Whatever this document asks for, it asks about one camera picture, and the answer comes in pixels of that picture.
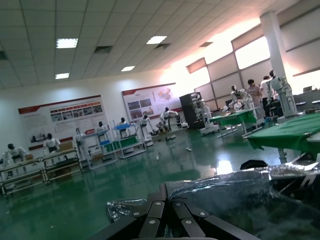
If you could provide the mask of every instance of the column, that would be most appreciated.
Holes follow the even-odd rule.
[[[286,77],[290,84],[293,77],[277,15],[274,11],[269,11],[260,17],[260,21],[264,36],[268,42],[272,68],[276,76]]]

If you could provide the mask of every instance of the shiny floor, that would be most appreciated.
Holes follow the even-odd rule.
[[[106,201],[145,198],[166,181],[195,180],[239,170],[249,159],[279,164],[275,148],[254,150],[241,131],[223,139],[190,131],[185,139],[157,142],[147,152],[115,164],[0,196],[0,239],[85,240],[109,224]]]

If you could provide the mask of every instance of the wall poster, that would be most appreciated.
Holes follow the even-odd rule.
[[[48,133],[61,142],[71,140],[76,128],[93,133],[102,121],[108,125],[101,95],[18,109],[29,150],[41,148]]]
[[[124,105],[130,120],[139,120],[144,115],[156,118],[166,107],[173,111],[182,111],[176,87],[175,83],[170,83],[123,91]]]

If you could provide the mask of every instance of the plastic sheet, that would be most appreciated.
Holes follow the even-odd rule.
[[[194,206],[262,240],[318,240],[319,199],[307,204],[280,194],[270,183],[315,173],[320,173],[318,163],[286,163],[165,184],[170,198],[187,197]],[[107,210],[116,221],[143,203],[142,199],[108,202]]]

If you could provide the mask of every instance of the white shirt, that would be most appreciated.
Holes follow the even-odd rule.
[[[260,89],[262,92],[262,98],[267,98],[269,96],[268,94],[268,85],[267,82],[269,82],[271,79],[263,80],[260,84]]]

